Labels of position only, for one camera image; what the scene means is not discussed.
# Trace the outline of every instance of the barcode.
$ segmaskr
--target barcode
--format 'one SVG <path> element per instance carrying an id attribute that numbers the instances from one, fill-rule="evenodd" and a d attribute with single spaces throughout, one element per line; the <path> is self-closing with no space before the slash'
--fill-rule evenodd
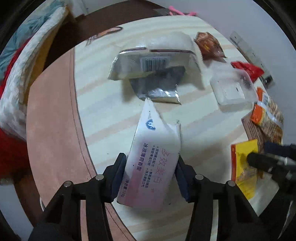
<path id="1" fill-rule="evenodd" d="M 152 72 L 160 69 L 165 69 L 167 63 L 169 61 L 169 57 L 149 57 L 149 58 L 141 58 L 141 70 L 143 72 Z"/>
<path id="2" fill-rule="evenodd" d="M 262 95 L 262 102 L 263 102 L 263 104 L 267 104 L 268 103 L 268 99 L 269 99 L 268 95 L 263 93 L 263 95 Z"/>

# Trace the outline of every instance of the grey foil pouch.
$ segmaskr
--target grey foil pouch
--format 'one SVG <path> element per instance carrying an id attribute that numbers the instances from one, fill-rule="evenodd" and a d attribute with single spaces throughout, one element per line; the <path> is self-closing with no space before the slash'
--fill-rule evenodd
<path id="1" fill-rule="evenodd" d="M 131 86 L 139 99 L 150 98 L 157 102 L 181 104 L 177 85 L 185 74 L 184 66 L 175 66 L 142 78 L 130 79 Z"/>

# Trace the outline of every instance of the blue logo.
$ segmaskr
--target blue logo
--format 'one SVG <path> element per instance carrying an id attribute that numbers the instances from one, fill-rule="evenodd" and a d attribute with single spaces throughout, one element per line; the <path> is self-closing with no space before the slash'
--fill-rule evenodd
<path id="1" fill-rule="evenodd" d="M 152 123 L 153 123 L 153 120 L 152 119 L 149 119 L 147 122 L 146 122 L 146 126 L 149 130 L 153 130 L 155 131 L 156 128 L 152 126 Z"/>

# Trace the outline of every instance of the striped tabletop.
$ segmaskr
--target striped tabletop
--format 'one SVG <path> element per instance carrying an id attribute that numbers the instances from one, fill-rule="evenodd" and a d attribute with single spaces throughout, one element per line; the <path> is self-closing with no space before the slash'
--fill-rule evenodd
<path id="1" fill-rule="evenodd" d="M 128 81 L 108 80 L 114 57 L 131 39 L 182 31 L 195 38 L 198 31 L 210 32 L 220 42 L 227 62 L 245 61 L 241 53 L 217 30 L 198 17 L 164 16 L 121 25 L 120 32 L 106 35 L 86 46 L 75 47 L 75 85 L 78 111 L 87 147 L 97 173 L 114 163 L 120 152 L 129 153 L 144 102 L 137 98 Z M 186 76 L 178 86 L 182 105 L 155 103 L 167 123 L 181 123 L 181 155 L 186 164 L 211 181 L 225 183 L 231 178 L 232 143 L 246 141 L 241 118 L 252 106 L 220 108 L 210 78 L 216 61 L 202 64 L 202 76 Z M 263 88 L 258 80 L 255 86 Z M 250 200 L 259 214 L 277 191 L 265 177 L 258 181 L 256 195 Z M 118 204 L 113 205 L 131 234 L 138 241 L 184 240 L 193 204 L 181 197 L 175 178 L 169 188 L 164 210 L 151 213 Z M 212 238 L 216 237 L 218 203 L 214 202 Z"/>

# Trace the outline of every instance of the teal cloth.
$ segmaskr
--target teal cloth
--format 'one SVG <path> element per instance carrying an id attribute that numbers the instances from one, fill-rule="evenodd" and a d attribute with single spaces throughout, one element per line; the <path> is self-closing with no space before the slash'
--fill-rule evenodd
<path id="1" fill-rule="evenodd" d="M 9 65 L 16 50 L 20 48 L 27 39 L 32 37 L 38 31 L 38 29 L 49 19 L 51 14 L 53 14 L 54 11 L 61 6 L 64 6 L 63 2 L 60 2 L 59 0 L 54 0 L 42 11 L 43 15 L 35 19 L 31 19 L 26 23 L 22 23 L 19 26 L 19 28 L 12 35 L 4 50 L 0 54 L 0 84 L 3 81 L 7 66 Z"/>

